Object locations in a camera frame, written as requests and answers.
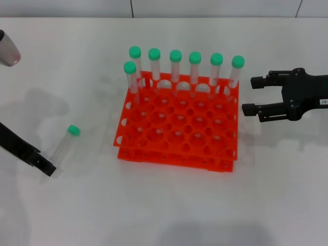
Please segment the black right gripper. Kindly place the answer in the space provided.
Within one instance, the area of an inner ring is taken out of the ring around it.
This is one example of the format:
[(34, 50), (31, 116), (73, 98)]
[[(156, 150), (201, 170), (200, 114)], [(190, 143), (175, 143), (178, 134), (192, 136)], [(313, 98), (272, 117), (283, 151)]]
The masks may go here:
[(251, 86), (282, 87), (283, 103), (242, 104), (244, 116), (257, 115), (260, 122), (297, 121), (307, 111), (327, 108), (327, 75), (309, 75), (304, 68), (271, 70), (266, 77), (252, 77)]

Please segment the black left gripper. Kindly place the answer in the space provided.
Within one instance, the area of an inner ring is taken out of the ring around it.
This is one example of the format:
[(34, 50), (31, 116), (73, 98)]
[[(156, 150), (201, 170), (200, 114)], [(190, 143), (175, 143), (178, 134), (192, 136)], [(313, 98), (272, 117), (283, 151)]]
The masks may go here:
[(49, 177), (56, 170), (56, 167), (44, 158), (36, 147), (24, 141), (2, 123), (1, 147), (27, 164), (38, 168)]

